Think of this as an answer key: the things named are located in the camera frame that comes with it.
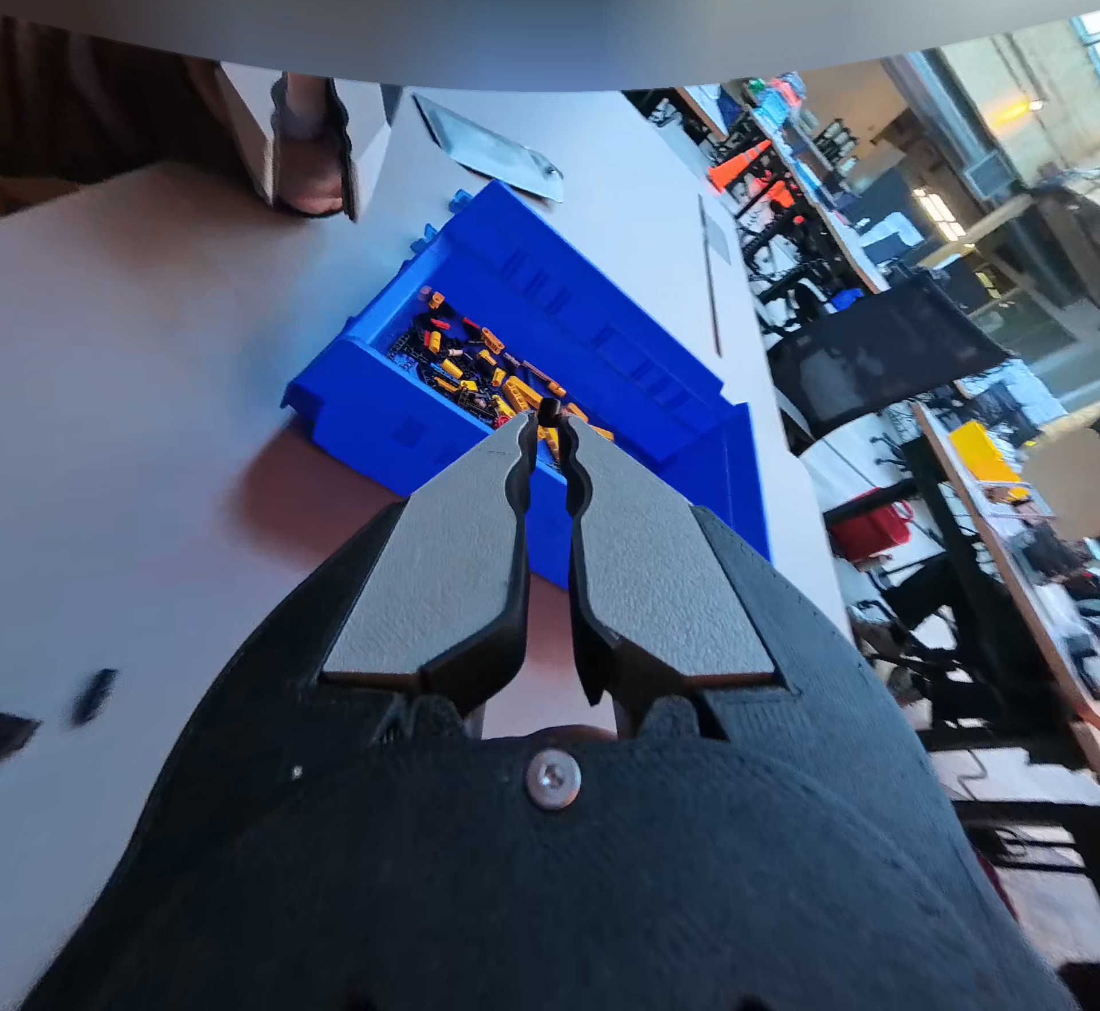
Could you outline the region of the blue plastic bin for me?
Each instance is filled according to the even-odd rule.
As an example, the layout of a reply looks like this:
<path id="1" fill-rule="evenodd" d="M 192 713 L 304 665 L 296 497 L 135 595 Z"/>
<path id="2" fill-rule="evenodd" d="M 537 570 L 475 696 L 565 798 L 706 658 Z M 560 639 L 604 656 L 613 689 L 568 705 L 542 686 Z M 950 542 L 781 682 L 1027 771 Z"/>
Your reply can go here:
<path id="1" fill-rule="evenodd" d="M 286 385 L 282 407 L 326 454 L 411 494 L 494 430 L 387 358 L 398 316 L 416 281 L 454 301 L 502 292 L 534 314 L 530 358 L 563 340 L 569 365 L 548 360 L 547 371 L 608 420 L 612 444 L 771 560 L 749 407 L 723 398 L 710 369 L 508 187 L 473 198 L 421 255 L 408 248 L 392 281 Z"/>

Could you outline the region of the yellow plastic bin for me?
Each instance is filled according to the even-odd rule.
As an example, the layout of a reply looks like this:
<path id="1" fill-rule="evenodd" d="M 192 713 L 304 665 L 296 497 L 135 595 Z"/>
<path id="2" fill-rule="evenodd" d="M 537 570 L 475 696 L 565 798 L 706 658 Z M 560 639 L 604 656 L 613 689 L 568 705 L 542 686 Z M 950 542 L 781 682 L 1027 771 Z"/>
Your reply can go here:
<path id="1" fill-rule="evenodd" d="M 982 483 L 987 496 L 1000 503 L 1024 503 L 1030 492 L 1018 468 L 1007 458 L 999 439 L 982 424 L 967 421 L 948 431 L 948 439 L 971 476 Z"/>

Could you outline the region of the thin dark rod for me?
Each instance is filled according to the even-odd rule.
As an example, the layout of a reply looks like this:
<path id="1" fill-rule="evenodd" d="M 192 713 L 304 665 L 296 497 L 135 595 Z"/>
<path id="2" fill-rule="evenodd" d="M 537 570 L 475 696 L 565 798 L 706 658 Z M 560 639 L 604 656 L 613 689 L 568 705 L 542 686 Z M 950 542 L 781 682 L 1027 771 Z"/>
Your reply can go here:
<path id="1" fill-rule="evenodd" d="M 701 240 L 703 244 L 706 292 L 708 293 L 710 334 L 712 336 L 712 342 L 715 355 L 717 358 L 722 358 L 721 319 L 718 318 L 718 312 L 717 312 L 716 288 L 714 283 L 712 257 L 710 256 L 708 210 L 706 209 L 703 197 L 698 194 L 696 195 L 696 202 L 697 202 L 697 212 L 700 219 L 700 231 L 702 237 Z"/>

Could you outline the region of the clear plastic bag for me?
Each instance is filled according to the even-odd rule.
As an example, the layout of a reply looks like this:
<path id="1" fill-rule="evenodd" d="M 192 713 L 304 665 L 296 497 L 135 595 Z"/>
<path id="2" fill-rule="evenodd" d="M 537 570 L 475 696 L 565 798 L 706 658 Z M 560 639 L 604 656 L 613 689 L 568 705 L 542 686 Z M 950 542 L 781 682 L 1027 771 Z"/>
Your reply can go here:
<path id="1" fill-rule="evenodd" d="M 542 152 L 482 127 L 429 99 L 413 95 L 438 147 L 463 168 L 541 200 L 564 201 L 564 176 Z"/>

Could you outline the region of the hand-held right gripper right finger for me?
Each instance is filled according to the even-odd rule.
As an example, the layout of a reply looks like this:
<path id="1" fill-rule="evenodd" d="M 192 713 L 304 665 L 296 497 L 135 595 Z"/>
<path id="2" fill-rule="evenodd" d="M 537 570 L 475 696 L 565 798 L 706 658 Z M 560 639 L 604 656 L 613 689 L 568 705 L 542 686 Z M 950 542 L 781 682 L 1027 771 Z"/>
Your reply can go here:
<path id="1" fill-rule="evenodd" d="M 584 421 L 561 414 L 559 442 L 574 660 L 585 694 L 610 700 L 618 737 L 663 697 L 777 688 L 761 613 L 773 565 Z"/>

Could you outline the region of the person's torso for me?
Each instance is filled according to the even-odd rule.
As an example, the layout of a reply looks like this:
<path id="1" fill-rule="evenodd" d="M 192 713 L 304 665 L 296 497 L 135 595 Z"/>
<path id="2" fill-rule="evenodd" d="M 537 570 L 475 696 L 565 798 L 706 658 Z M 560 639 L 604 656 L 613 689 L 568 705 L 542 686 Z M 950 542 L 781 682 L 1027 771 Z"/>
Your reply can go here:
<path id="1" fill-rule="evenodd" d="M 250 188 L 217 69 L 2 17 L 2 213 L 160 163 Z"/>

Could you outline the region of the cluttered wooden workbench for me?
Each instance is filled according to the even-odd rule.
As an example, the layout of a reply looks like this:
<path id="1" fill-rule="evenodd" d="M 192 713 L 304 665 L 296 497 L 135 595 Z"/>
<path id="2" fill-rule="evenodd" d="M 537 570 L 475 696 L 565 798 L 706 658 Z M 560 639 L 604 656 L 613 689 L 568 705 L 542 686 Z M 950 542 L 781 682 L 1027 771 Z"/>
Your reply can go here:
<path id="1" fill-rule="evenodd" d="M 1014 606 L 1033 634 L 1062 697 L 1076 719 L 1098 729 L 1098 699 L 1079 673 L 1070 652 L 1070 645 L 1084 637 L 1088 626 L 1070 609 L 1071 602 L 1064 587 L 1054 583 L 1033 582 L 1022 558 L 1016 553 L 1012 541 L 1021 536 L 1028 516 L 1020 515 L 1011 501 L 996 503 L 989 496 L 994 491 L 1026 490 L 1031 504 L 1038 506 L 1038 492 L 1023 481 L 981 481 L 975 477 L 950 435 L 942 428 L 934 414 L 920 402 L 910 402 L 909 407 L 946 480 L 980 536 L 985 550 L 996 563 L 997 572 Z"/>

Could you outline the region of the pile of lego pieces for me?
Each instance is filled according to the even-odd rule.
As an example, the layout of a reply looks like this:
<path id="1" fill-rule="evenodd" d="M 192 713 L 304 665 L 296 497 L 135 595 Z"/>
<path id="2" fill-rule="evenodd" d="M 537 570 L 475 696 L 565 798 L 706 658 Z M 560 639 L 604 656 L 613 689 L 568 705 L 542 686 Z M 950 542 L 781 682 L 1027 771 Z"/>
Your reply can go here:
<path id="1" fill-rule="evenodd" d="M 471 292 L 458 301 L 447 290 L 416 281 L 385 353 L 398 369 L 479 424 L 497 430 L 515 414 L 536 413 L 544 399 L 616 442 L 606 418 L 580 403 L 570 381 L 547 371 L 568 366 L 563 340 L 551 339 L 549 354 L 530 358 L 537 345 L 534 314 L 502 292 L 475 301 Z"/>

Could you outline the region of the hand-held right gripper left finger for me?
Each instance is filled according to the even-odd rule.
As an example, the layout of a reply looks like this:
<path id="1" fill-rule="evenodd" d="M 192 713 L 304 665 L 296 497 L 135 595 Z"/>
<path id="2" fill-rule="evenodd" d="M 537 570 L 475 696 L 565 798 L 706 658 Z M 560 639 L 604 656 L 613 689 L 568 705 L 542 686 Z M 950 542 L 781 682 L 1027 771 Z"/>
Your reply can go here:
<path id="1" fill-rule="evenodd" d="M 526 656 L 538 422 L 518 414 L 400 505 L 324 681 L 485 706 Z"/>

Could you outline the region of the orange traffic cone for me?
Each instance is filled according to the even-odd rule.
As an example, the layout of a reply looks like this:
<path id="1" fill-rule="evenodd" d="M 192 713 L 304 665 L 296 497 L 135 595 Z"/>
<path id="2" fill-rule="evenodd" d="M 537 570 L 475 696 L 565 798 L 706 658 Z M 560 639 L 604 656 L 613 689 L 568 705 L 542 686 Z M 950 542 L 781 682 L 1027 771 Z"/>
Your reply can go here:
<path id="1" fill-rule="evenodd" d="M 710 167 L 708 180 L 713 188 L 719 193 L 728 190 L 735 182 L 740 180 L 752 163 L 765 154 L 772 146 L 772 141 L 765 138 L 762 142 L 752 147 L 740 151 L 721 164 Z"/>

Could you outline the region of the black office chair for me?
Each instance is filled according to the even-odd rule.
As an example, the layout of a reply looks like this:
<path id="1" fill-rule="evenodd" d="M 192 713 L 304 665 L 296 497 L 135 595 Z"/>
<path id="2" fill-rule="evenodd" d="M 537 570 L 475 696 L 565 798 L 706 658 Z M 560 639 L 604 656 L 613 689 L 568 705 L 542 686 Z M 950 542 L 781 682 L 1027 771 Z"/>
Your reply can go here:
<path id="1" fill-rule="evenodd" d="M 821 316 L 767 353 L 772 383 L 810 442 L 1009 358 L 928 273 Z"/>

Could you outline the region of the red plastic bin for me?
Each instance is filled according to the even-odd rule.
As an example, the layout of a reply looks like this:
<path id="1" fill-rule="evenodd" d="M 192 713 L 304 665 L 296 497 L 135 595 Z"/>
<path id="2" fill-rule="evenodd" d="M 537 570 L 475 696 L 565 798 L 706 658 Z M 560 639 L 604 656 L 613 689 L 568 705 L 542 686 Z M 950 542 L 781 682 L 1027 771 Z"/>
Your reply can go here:
<path id="1" fill-rule="evenodd" d="M 857 563 L 904 546 L 914 521 L 910 501 L 916 496 L 915 482 L 904 480 L 875 487 L 825 510 L 823 523 L 832 550 L 845 561 Z"/>

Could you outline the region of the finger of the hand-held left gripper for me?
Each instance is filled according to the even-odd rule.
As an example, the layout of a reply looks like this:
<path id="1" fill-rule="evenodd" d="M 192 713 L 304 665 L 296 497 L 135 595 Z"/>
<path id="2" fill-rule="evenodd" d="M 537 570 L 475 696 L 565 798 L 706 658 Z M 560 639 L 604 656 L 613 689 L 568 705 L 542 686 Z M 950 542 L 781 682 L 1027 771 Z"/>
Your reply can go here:
<path id="1" fill-rule="evenodd" d="M 220 62 L 215 83 L 260 198 L 306 218 L 342 212 L 344 156 L 330 80 Z"/>
<path id="2" fill-rule="evenodd" d="M 378 184 L 405 89 L 336 78 L 327 87 L 327 169 L 333 180 L 340 179 L 342 212 L 356 222 Z"/>

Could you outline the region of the long cluttered workbench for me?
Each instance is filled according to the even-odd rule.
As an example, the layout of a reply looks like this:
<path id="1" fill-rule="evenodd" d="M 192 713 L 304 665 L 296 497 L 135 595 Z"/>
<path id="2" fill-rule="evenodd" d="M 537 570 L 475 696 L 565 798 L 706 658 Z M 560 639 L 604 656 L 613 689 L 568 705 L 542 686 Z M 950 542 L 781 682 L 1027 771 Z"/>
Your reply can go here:
<path id="1" fill-rule="evenodd" d="M 799 212 L 815 215 L 815 219 L 836 243 L 845 263 L 867 290 L 886 292 L 890 287 L 887 277 L 869 259 L 859 242 L 859 235 L 837 209 L 836 194 L 826 187 L 817 171 L 811 169 L 800 158 L 802 152 L 818 157 L 813 144 L 805 140 L 801 147 L 790 145 L 788 139 L 794 136 L 794 131 L 788 127 L 787 121 L 777 124 L 773 116 L 763 107 L 741 110 L 734 124 L 725 127 L 721 99 L 714 97 L 717 89 L 716 85 L 672 89 L 686 105 L 688 118 L 706 129 L 710 149 L 715 158 L 721 163 L 728 158 L 739 158 L 741 150 L 748 151 L 768 142 L 770 147 L 763 151 L 763 155 L 781 165 Z"/>

